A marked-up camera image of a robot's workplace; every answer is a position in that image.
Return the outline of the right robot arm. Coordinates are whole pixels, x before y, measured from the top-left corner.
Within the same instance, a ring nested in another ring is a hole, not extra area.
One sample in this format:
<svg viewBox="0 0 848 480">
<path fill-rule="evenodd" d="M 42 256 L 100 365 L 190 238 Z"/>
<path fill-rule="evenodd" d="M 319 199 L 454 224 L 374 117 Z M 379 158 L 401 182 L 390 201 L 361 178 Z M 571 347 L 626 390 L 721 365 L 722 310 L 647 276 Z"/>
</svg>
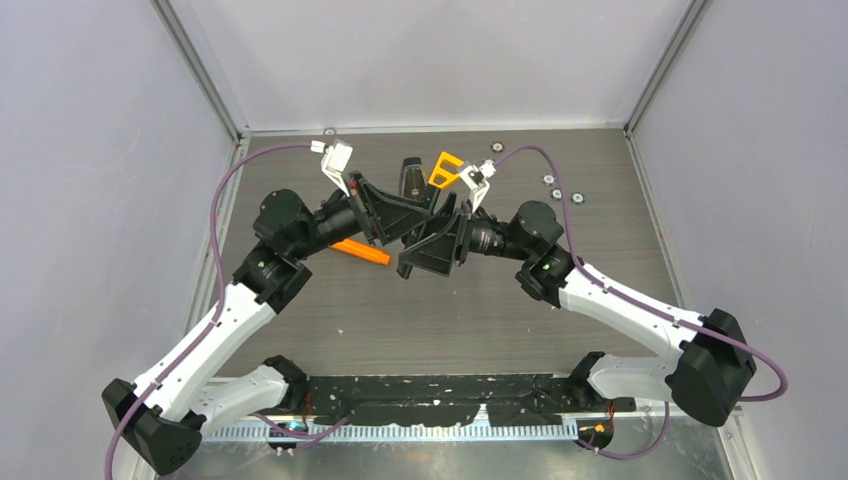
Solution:
<svg viewBox="0 0 848 480">
<path fill-rule="evenodd" d="M 571 397 L 596 410 L 620 397 L 666 401 L 708 426 L 726 423 L 756 373 L 737 319 L 665 304 L 612 280 L 559 245 L 554 210 L 527 201 L 508 222 L 483 210 L 441 209 L 402 238 L 401 264 L 449 275 L 470 254 L 518 260 L 516 279 L 536 301 L 564 308 L 625 334 L 652 352 L 625 358 L 591 352 L 574 371 Z"/>
</svg>

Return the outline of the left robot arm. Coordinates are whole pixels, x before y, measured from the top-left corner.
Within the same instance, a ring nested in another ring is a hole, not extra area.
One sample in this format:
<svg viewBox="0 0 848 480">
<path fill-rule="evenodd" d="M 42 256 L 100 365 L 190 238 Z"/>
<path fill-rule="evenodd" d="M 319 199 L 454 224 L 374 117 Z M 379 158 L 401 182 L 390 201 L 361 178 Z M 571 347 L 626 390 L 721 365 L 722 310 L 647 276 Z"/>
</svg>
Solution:
<svg viewBox="0 0 848 480">
<path fill-rule="evenodd" d="M 203 389 L 308 282 L 305 259 L 358 233 L 389 244 L 432 216 L 425 201 L 384 192 L 359 172 L 315 211 L 292 190 L 268 194 L 253 223 L 259 241 L 233 276 L 219 281 L 214 308 L 154 366 L 133 381 L 115 378 L 102 391 L 116 437 L 167 476 L 220 426 L 267 408 L 298 412 L 307 398 L 305 376 L 283 360 L 261 365 L 218 394 Z"/>
</svg>

